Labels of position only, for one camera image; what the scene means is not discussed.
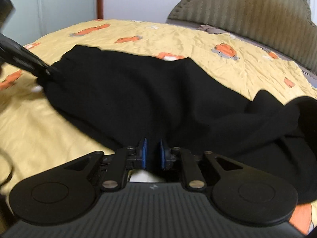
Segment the black pants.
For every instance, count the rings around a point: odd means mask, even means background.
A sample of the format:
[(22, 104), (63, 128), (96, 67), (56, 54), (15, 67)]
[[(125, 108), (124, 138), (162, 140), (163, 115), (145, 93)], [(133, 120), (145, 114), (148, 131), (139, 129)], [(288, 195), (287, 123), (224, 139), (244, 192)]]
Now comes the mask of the black pants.
[(116, 150), (147, 139), (158, 174), (160, 142), (212, 151), (285, 179), (301, 204), (316, 200), (316, 100), (253, 99), (211, 78), (192, 59), (164, 61), (77, 45), (38, 84), (57, 112)]

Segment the frosted floral glass door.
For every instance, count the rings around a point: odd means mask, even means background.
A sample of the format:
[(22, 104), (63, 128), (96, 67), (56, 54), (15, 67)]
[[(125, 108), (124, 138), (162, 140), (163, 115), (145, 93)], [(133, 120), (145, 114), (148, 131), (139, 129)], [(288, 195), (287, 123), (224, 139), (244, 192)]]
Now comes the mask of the frosted floral glass door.
[(97, 17), (96, 0), (11, 0), (14, 12), (2, 33), (21, 45)]

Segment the yellow carrot print quilt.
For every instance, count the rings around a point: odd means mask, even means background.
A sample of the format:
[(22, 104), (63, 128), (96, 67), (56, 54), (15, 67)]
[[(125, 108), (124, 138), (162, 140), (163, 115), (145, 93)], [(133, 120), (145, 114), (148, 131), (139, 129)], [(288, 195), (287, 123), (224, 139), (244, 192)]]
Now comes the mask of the yellow carrot print quilt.
[[(92, 20), (24, 45), (52, 66), (75, 46), (164, 61), (192, 59), (211, 78), (253, 99), (265, 90), (281, 103), (316, 89), (293, 61), (239, 38), (168, 24)], [(232, 158), (194, 155), (205, 191), (187, 191), (159, 172), (131, 170), (112, 189), (117, 150), (89, 137), (48, 101), (38, 77), (9, 63), (1, 79), (1, 186), (16, 222), (4, 237), (313, 237), (295, 226), (301, 204), (283, 178)]]

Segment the olive green padded headboard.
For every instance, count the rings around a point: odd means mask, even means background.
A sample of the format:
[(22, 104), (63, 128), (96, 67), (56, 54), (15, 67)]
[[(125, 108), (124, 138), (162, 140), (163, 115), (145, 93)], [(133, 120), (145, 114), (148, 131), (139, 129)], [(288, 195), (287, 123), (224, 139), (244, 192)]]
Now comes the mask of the olive green padded headboard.
[(168, 18), (235, 33), (316, 72), (316, 25), (306, 0), (181, 0)]

